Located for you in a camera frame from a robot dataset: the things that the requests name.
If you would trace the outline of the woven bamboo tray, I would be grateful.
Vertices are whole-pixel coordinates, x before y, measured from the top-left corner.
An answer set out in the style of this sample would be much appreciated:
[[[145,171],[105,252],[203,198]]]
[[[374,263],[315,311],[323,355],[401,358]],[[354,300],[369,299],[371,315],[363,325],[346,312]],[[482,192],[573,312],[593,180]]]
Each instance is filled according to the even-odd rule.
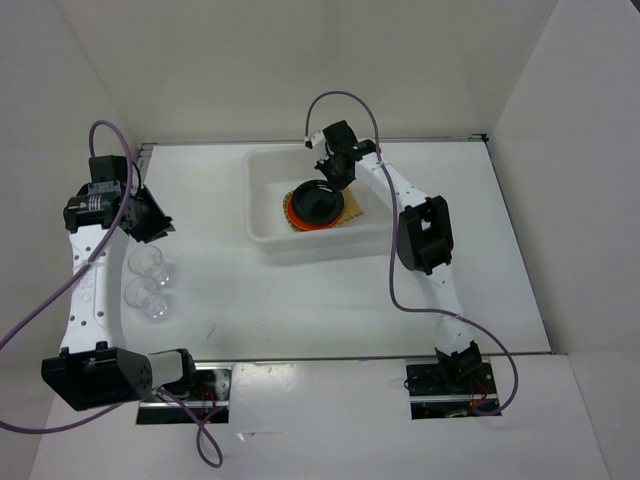
[[[340,219],[338,223],[332,227],[337,228],[343,226],[344,224],[355,220],[363,214],[363,211],[356,200],[355,196],[351,192],[349,188],[347,188],[343,193],[344,198],[344,208],[340,214]]]

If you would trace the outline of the black round plate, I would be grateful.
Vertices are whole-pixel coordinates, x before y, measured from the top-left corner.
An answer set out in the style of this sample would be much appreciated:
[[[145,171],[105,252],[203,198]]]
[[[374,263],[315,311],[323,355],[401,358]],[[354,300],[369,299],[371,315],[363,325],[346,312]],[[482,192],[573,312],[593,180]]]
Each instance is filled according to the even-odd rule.
[[[312,224],[326,224],[335,220],[344,208],[341,191],[326,180],[309,180],[294,191],[292,205],[295,214]]]

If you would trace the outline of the orange plastic plate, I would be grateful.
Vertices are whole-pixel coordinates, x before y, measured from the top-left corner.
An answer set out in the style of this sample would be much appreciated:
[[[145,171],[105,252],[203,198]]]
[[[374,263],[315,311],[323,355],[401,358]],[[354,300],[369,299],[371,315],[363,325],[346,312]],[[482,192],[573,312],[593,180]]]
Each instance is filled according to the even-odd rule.
[[[283,212],[287,222],[289,223],[290,227],[294,231],[309,232],[309,231],[324,230],[324,229],[332,228],[338,223],[340,219],[340,215],[338,215],[338,217],[332,222],[326,223],[326,224],[320,224],[320,225],[312,224],[302,220],[300,217],[298,217],[295,214],[295,211],[292,205],[292,197],[293,197],[293,192],[288,192],[285,195],[283,199]]]

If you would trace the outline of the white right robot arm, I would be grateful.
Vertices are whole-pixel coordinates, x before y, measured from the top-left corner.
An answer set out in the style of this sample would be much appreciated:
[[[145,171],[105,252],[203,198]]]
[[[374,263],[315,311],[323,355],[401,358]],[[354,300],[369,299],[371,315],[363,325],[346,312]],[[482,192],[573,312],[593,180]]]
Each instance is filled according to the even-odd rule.
[[[343,189],[357,180],[391,210],[392,258],[416,275],[432,302],[426,310],[438,317],[439,384],[450,393],[463,391],[480,369],[482,358],[470,328],[462,321],[463,308],[451,268],[454,240],[447,201],[416,188],[373,140],[358,140],[344,120],[306,136],[304,145],[324,147],[315,168],[330,185]]]

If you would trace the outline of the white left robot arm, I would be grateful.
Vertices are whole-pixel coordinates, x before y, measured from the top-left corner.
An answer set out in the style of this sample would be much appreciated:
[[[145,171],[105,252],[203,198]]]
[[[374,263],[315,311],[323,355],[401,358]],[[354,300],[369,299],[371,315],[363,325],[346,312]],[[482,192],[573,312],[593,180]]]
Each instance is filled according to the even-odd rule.
[[[76,411],[152,399],[164,387],[193,396],[199,375],[190,353],[138,353],[126,346],[121,317],[122,267],[130,241],[148,244],[173,232],[146,186],[127,193],[136,172],[123,156],[92,156],[91,180],[63,210],[80,279],[71,288],[69,320],[58,355],[41,376]]]

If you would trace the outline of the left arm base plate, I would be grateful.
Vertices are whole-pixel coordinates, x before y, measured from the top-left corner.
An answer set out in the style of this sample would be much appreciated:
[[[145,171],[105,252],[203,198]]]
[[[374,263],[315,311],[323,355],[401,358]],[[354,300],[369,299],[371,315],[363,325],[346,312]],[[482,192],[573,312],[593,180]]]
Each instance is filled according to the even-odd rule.
[[[200,362],[196,381],[178,397],[199,420],[208,424],[227,424],[233,380],[231,364]],[[150,402],[141,402],[136,424],[139,426],[190,424],[191,417],[166,394],[157,394]]]

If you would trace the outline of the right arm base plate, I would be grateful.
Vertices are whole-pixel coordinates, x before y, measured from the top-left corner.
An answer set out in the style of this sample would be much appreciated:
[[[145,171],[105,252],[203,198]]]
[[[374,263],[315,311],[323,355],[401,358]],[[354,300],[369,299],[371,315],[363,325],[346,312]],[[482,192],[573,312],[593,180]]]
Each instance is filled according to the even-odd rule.
[[[500,407],[491,363],[484,360],[479,371],[450,386],[435,359],[405,361],[403,386],[409,395],[412,420],[478,417]]]

